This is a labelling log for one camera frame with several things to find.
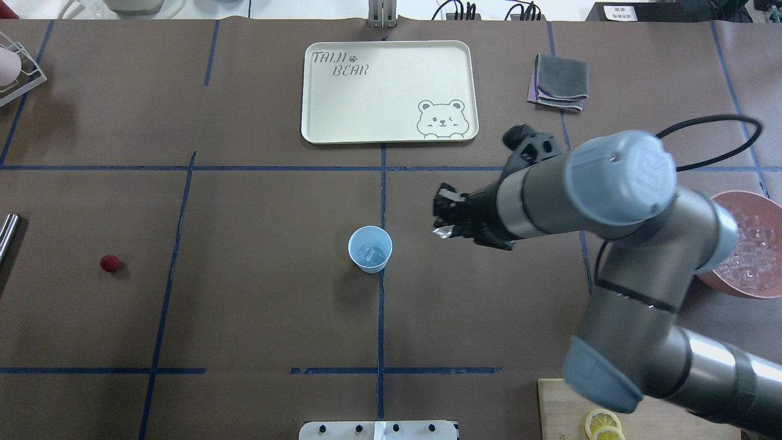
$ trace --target gray cloth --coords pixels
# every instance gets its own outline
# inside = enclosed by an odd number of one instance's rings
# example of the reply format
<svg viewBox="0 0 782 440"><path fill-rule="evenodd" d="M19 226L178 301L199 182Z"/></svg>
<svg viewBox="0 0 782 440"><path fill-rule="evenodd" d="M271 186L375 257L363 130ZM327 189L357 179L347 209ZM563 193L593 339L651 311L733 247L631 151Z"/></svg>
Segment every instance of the gray cloth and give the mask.
<svg viewBox="0 0 782 440"><path fill-rule="evenodd" d="M539 53L529 80L527 101L566 110L583 110L589 97L589 64Z"/></svg>

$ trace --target blue paper cup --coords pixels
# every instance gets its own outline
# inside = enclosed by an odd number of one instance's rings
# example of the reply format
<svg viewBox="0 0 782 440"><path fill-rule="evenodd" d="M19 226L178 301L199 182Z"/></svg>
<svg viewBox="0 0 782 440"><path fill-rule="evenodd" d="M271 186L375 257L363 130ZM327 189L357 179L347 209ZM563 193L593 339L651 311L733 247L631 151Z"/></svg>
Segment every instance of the blue paper cup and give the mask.
<svg viewBox="0 0 782 440"><path fill-rule="evenodd" d="M389 262L391 251L391 237L377 226L359 228L347 242L350 259L366 273L382 271Z"/></svg>

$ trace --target label sticker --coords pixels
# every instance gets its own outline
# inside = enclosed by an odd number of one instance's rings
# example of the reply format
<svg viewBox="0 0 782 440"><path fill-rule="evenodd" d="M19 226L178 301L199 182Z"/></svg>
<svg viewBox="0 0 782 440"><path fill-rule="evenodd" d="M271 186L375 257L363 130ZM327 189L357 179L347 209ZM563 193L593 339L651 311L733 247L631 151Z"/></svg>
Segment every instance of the label sticker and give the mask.
<svg viewBox="0 0 782 440"><path fill-rule="evenodd" d="M603 6L605 18L611 21L638 21L632 6Z"/></svg>

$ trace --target bear illustration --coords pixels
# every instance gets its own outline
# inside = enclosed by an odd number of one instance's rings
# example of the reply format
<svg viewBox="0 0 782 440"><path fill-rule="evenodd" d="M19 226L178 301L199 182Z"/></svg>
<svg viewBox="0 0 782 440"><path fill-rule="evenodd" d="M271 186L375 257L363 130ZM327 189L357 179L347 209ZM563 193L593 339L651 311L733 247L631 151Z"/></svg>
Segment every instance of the bear illustration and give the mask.
<svg viewBox="0 0 782 440"><path fill-rule="evenodd" d="M448 104L424 100L418 104L418 110L421 111L418 131L424 135L424 139L463 139L470 128L465 119L465 103L459 99Z"/></svg>

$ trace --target lemon slice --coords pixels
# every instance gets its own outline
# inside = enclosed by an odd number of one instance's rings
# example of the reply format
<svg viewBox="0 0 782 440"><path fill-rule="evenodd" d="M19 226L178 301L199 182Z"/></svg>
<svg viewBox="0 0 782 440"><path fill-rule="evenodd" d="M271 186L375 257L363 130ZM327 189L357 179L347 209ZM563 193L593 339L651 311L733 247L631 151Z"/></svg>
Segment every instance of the lemon slice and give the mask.
<svg viewBox="0 0 782 440"><path fill-rule="evenodd" d="M624 434L613 426L604 426L598 429L591 438L592 440L625 440Z"/></svg>
<svg viewBox="0 0 782 440"><path fill-rule="evenodd" d="M594 436L597 433L597 430L602 427L615 427L620 434L622 433L622 424L619 423L616 414L605 408L596 409L586 416L586 419L584 420L584 431L589 440L595 440Z"/></svg>

